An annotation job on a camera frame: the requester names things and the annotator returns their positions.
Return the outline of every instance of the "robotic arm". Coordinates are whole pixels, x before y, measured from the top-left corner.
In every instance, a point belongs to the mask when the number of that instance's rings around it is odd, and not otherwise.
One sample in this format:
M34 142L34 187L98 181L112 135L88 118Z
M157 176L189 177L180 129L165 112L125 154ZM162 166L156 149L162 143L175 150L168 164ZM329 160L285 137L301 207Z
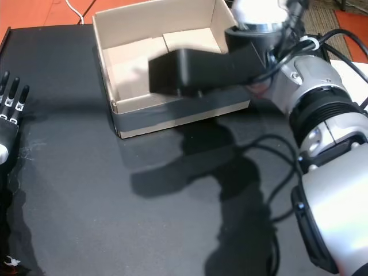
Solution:
M236 0L232 11L238 34L271 67L299 39L293 28L305 8L298 1ZM317 56L292 58L271 82L262 95L285 114L300 148L304 175L292 203L312 263L342 276L368 275L367 112Z

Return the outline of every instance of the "floor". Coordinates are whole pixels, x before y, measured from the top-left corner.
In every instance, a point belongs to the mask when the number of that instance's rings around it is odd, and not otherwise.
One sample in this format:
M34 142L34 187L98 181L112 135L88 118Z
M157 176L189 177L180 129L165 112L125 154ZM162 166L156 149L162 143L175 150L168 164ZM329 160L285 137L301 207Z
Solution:
M70 0L71 4L85 15L85 23L92 23L92 16L100 10L142 2L144 0ZM365 8L362 0L351 0ZM347 12L338 11L336 2L331 0L313 0L306 22L307 30L326 32L337 28L348 29L360 37L368 45L368 16L361 11L348 8ZM77 24L79 17L69 9L65 0L0 0L0 39L8 26L26 28L34 26L72 25ZM331 44L349 56L355 62L368 63L367 57L350 39L335 38Z

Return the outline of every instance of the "black table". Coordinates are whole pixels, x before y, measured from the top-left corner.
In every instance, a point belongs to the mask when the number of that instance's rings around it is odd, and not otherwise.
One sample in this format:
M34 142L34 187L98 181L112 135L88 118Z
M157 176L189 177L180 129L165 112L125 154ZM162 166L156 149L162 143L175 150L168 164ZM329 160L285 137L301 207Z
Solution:
M270 222L297 183L265 205L292 169L269 149L291 159L294 147L272 106L120 140L91 25L13 30L6 69L31 87L7 239L28 275L266 275L275 232L279 275L327 275L294 217Z

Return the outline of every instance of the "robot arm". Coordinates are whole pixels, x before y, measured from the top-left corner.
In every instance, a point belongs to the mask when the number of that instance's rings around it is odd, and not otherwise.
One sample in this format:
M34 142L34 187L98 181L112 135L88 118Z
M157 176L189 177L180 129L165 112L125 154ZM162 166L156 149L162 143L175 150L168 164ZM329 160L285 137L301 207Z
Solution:
M261 57L290 44L304 8L272 0L232 6L239 32ZM278 32L283 35L269 43ZM263 44L251 40L254 33ZM284 112L300 148L304 176L292 203L311 261L342 276L368 275L367 113L352 102L335 69L311 55L283 65L263 96Z

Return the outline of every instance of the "open cardboard box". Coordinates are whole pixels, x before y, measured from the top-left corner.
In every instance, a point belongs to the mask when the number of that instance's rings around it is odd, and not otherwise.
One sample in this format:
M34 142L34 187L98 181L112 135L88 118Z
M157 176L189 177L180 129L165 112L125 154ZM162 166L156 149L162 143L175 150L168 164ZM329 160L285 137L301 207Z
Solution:
M127 138L244 109L248 95L220 90L182 98L150 93L148 61L178 48L226 53L235 25L224 0L155 0L93 18L117 134Z

